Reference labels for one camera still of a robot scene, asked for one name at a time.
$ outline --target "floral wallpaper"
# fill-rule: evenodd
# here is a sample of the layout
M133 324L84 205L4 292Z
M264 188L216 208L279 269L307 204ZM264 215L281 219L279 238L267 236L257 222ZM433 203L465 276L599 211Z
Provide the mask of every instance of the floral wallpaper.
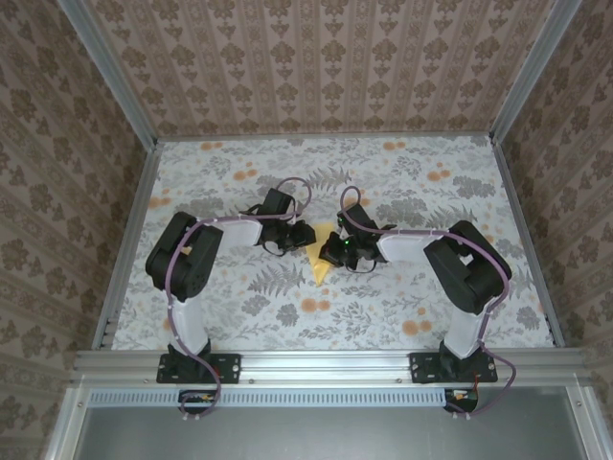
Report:
M174 213L235 215L295 175L313 189L303 214L310 224L335 222L348 185L362 190L361 204L379 225L473 222L513 272L511 296L492 315L486 341L494 348L553 346L486 135L167 142L157 148L160 165L113 349L168 346L167 303L152 287L145 261ZM298 200L307 196L300 184L283 190ZM281 258L261 247L222 250L197 301L212 345L221 350L437 348L454 309L422 246L411 261L378 264L372 273L332 268L319 287L304 249Z
M584 1L504 140L570 346L613 426L613 3Z
M159 136L491 127L554 0L86 0Z
M54 428L144 156L56 2L0 2L0 458Z

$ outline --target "floral tablecloth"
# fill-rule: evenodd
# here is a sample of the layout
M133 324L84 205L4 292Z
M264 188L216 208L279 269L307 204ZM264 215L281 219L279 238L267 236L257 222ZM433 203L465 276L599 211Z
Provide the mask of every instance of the floral tablecloth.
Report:
M335 221L350 184L362 190L362 205L379 225L472 221L513 272L511 298L489 323L488 345L553 346L486 136L174 142L158 149L162 159L113 349L155 350L169 342L164 297L145 260L175 212L235 214L292 175L313 188L304 214L309 223ZM300 184L284 191L306 197ZM381 264L369 274L332 269L317 287L304 250L277 258L261 247L218 254L199 298L214 348L223 350L436 348L453 309L424 258Z

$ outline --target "yellow object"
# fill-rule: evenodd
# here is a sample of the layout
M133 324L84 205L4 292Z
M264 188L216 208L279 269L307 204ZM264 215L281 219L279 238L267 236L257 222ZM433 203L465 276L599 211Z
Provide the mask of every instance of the yellow object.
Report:
M334 224L332 222L316 223L312 227L315 230L315 242L306 247L306 254L308 255L310 267L313 270L315 284L319 287L324 282L324 278L326 278L326 274L332 266L319 258L319 251L321 251L322 246L328 240L329 232L334 231Z

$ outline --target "gray panel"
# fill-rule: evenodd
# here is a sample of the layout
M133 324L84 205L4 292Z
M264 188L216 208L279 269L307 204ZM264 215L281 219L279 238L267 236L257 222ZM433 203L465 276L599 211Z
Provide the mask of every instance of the gray panel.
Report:
M90 409L80 460L585 459L563 389L514 389L487 414L439 408L227 408L198 422L172 408Z

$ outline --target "patterned wall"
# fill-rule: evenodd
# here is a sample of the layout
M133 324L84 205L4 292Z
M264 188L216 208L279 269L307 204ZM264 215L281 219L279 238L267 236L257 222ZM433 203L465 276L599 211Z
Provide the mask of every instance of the patterned wall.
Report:
M504 142L563 330L613 426L613 2L584 1Z
M144 155L56 2L0 2L0 458L53 430Z
M489 130L554 0L87 0L161 136Z

